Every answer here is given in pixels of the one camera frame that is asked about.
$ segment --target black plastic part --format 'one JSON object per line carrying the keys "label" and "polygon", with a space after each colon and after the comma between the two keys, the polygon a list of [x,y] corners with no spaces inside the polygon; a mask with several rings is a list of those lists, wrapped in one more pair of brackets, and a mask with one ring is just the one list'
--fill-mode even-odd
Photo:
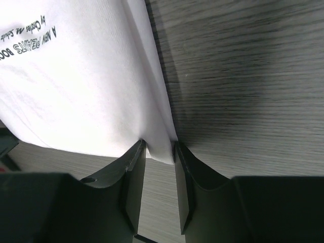
{"label": "black plastic part", "polygon": [[18,139],[7,128],[0,128],[0,159],[18,145]]}
{"label": "black plastic part", "polygon": [[137,233],[145,142],[82,179],[60,173],[0,175],[0,242],[125,242]]}
{"label": "black plastic part", "polygon": [[7,128],[0,128],[0,160],[11,171],[20,171],[16,163],[7,155],[18,145],[18,142]]}
{"label": "black plastic part", "polygon": [[175,147],[180,223],[187,243],[324,242],[324,177],[229,180],[185,145]]}

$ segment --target gray wooden surface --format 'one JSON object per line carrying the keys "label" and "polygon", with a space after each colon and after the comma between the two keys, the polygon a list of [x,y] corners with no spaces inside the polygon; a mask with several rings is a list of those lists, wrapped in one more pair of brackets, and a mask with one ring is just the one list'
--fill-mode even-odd
{"label": "gray wooden surface", "polygon": [[[321,1],[146,0],[179,139],[225,176],[324,174]],[[22,168],[82,177],[112,159],[20,144]],[[148,161],[139,232],[180,236],[172,166]]]}

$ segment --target table surface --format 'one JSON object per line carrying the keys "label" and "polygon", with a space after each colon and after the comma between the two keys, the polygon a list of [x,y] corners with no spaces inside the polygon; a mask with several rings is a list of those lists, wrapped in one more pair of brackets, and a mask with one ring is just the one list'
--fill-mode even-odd
{"label": "table surface", "polygon": [[[227,177],[324,174],[324,4],[146,0],[178,137]],[[86,176],[113,158],[21,143],[27,171]],[[148,160],[139,233],[180,235],[173,166]]]}

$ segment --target screw hole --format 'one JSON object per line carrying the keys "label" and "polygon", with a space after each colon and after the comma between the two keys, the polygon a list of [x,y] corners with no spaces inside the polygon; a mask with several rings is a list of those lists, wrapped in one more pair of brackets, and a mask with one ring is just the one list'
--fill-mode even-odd
{"label": "screw hole", "polygon": [[92,178],[92,177],[85,177],[83,179],[80,180],[82,183],[91,183],[91,182],[95,182],[97,181],[96,178]]}

